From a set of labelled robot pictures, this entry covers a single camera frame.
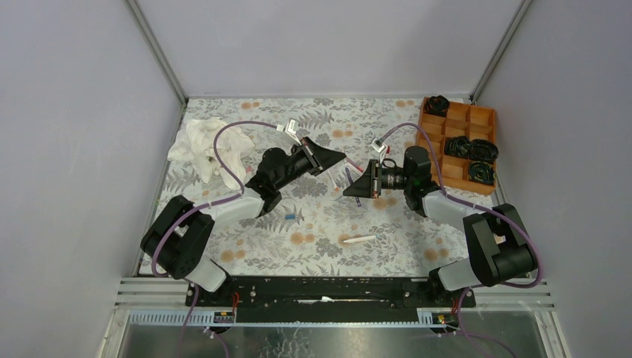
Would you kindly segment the purple pen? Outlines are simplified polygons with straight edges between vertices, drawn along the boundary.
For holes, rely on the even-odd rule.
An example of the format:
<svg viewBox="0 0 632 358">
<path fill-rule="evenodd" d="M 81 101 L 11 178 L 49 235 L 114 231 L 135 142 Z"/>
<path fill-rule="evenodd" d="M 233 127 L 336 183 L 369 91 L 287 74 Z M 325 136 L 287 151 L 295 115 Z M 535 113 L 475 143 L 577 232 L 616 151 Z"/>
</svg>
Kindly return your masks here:
<svg viewBox="0 0 632 358">
<path fill-rule="evenodd" d="M 349 189 L 351 187 L 351 185 L 353 184 L 353 176 L 351 174 L 350 169 L 348 168 L 347 165 L 345 165 L 344 170 L 346 172 L 346 176 L 347 176 L 347 180 L 348 180 L 348 184 L 349 186 L 347 187 L 347 189 Z M 357 207 L 361 207 L 361 201 L 358 197 L 354 197 L 355 198 L 355 202 Z"/>
</svg>

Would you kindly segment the white pen blue tip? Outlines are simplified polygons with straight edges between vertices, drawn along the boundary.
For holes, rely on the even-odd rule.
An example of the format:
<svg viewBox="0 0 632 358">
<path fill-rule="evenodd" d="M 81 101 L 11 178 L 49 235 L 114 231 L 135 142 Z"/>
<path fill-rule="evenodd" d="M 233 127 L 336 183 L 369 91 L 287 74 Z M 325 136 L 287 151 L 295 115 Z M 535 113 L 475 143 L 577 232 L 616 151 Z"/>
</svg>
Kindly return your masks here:
<svg viewBox="0 0 632 358">
<path fill-rule="evenodd" d="M 375 235 L 359 236 L 359 237 L 353 237 L 353 238 L 349 238 L 349 239 L 344 239 L 342 241 L 342 243 L 344 243 L 344 244 L 354 244 L 354 243 L 360 243 L 360 242 L 366 242 L 366 241 L 374 240 L 375 238 L 376 238 Z"/>
</svg>

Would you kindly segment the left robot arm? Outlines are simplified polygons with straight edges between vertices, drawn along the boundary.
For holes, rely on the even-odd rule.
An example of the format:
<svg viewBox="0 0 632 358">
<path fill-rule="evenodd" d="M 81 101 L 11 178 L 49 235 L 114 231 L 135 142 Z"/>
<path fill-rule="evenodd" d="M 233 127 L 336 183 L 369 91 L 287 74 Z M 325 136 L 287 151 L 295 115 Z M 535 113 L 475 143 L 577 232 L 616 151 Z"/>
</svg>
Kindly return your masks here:
<svg viewBox="0 0 632 358">
<path fill-rule="evenodd" d="M 268 214 L 281 201 L 283 187 L 305 174 L 318 176 L 345 158 L 345 153 L 321 147 L 308 137 L 289 154 L 269 148 L 242 195 L 225 195 L 199 206 L 182 195 L 173 197 L 143 236 L 140 248 L 151 257 L 153 267 L 199 286 L 211 305 L 223 306 L 231 296 L 230 274 L 203 255 L 213 232 Z"/>
</svg>

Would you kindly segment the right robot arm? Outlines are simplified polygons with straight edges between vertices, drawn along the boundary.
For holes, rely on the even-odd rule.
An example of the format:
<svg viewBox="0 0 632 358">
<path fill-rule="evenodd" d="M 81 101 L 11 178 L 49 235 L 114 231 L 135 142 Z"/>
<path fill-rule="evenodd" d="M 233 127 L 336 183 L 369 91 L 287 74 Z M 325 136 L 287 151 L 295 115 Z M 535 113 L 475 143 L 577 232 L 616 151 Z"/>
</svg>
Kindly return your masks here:
<svg viewBox="0 0 632 358">
<path fill-rule="evenodd" d="M 370 160 L 362 176 L 343 194 L 377 199 L 384 189 L 402 191 L 410 211 L 464 234 L 467 258 L 429 274 L 432 283 L 427 295 L 435 306 L 448 306 L 459 289 L 507 283 L 538 268 L 537 255 L 525 238 L 515 208 L 509 204 L 480 207 L 446 194 L 432 178 L 431 158 L 424 147 L 407 148 L 402 166 Z"/>
</svg>

